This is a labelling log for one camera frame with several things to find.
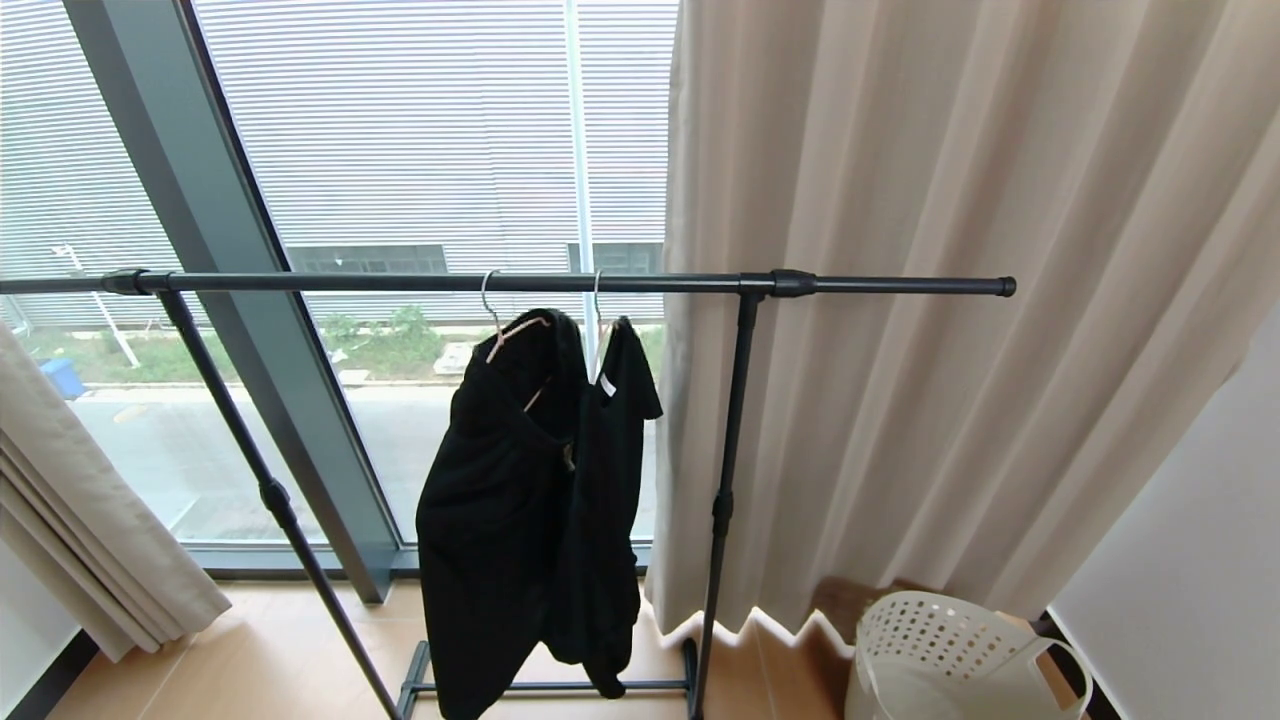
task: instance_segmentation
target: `laundry basket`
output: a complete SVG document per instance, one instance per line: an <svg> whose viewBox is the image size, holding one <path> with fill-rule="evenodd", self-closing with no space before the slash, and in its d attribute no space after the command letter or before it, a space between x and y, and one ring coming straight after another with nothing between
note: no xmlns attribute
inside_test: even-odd
<svg viewBox="0 0 1280 720"><path fill-rule="evenodd" d="M1036 659L1052 646L1084 675L1084 697L1062 710ZM951 597L899 592L858 624L856 682L845 720L1079 720L1093 679L1069 646Z"/></svg>

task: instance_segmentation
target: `corrugated metal wall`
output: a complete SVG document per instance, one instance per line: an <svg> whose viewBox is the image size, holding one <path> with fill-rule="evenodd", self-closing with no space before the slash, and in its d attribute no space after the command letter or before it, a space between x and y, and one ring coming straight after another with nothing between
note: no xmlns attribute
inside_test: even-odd
<svg viewBox="0 0 1280 720"><path fill-rule="evenodd" d="M442 243L451 272L564 272L577 242L563 0L197 0L219 81L288 247ZM60 3L4 12L4 277L178 269ZM676 1L581 3L595 242L662 242ZM109 299L122 322L155 304ZM310 293L317 316L419 304L485 319L476 293ZM581 313L580 296L503 297ZM40 324L95 325L86 297L26 297ZM662 314L659 296L604 313Z"/></svg>

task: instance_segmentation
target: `blue container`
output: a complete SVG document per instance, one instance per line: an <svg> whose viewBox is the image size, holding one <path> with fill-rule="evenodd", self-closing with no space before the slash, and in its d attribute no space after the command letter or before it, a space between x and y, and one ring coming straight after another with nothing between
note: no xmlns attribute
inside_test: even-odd
<svg viewBox="0 0 1280 720"><path fill-rule="evenodd" d="M76 368L68 357L59 357L47 363L41 363L40 372L45 373L49 382L54 383L63 400L76 400L84 395L84 383L81 382Z"/></svg>

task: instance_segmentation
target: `lamp post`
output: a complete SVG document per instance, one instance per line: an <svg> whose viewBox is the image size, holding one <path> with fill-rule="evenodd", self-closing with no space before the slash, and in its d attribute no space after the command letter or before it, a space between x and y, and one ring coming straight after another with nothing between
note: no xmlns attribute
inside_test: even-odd
<svg viewBox="0 0 1280 720"><path fill-rule="evenodd" d="M63 243L54 247L54 255L67 258L72 261L72 266L76 268L77 274L84 274L84 265L79 261L79 256L76 255L76 249L70 245ZM111 336L115 337L115 342L120 346L120 351L129 359L129 365L133 368L141 368L142 363L138 363L138 356L134 355L133 348L129 347L129 341L120 334L120 328L115 327L115 320L111 319L111 313L106 309L106 304L102 302L102 296L97 292L91 292L90 295L93 297L93 302L97 304L97 309L102 311L102 318L106 319L106 327L111 328Z"/></svg>

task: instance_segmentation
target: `black clothing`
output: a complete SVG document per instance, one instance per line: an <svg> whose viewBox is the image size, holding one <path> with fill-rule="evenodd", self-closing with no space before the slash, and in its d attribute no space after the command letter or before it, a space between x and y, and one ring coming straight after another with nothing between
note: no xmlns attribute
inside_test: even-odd
<svg viewBox="0 0 1280 720"><path fill-rule="evenodd" d="M541 638L572 483L586 368L577 324L476 346L417 506L428 638L444 717L479 717ZM524 407L541 388L526 414Z"/></svg>
<svg viewBox="0 0 1280 720"><path fill-rule="evenodd" d="M644 421L660 415L644 346L622 318L600 377L582 395L572 498L544 638L561 662L581 662L608 698L622 697L618 673L631 661L631 628L640 612L631 525L640 497Z"/></svg>

